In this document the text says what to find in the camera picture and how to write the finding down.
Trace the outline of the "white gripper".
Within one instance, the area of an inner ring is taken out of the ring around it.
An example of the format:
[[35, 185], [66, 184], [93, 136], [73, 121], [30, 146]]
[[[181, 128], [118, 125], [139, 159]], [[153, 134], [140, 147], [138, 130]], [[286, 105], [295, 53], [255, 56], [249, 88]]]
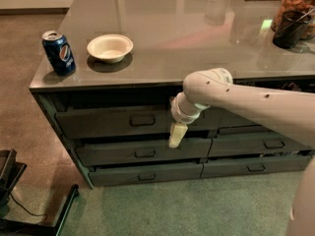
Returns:
[[177, 148], [188, 130], [186, 124], [193, 123], [208, 108], [208, 105], [191, 103], [184, 92], [180, 92], [173, 98], [170, 111], [173, 119], [178, 123], [171, 124], [168, 145], [171, 148]]

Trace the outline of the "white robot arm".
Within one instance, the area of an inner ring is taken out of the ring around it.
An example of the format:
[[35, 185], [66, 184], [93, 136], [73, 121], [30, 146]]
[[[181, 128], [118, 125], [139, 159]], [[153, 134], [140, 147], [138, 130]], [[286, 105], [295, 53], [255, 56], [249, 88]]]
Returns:
[[[215, 106], [261, 124], [307, 147], [315, 148], [315, 94], [239, 86], [224, 68], [198, 71], [183, 81], [171, 101], [175, 122], [168, 145], [181, 143], [188, 125]], [[315, 158], [306, 167], [289, 213], [285, 236], [315, 236]]]

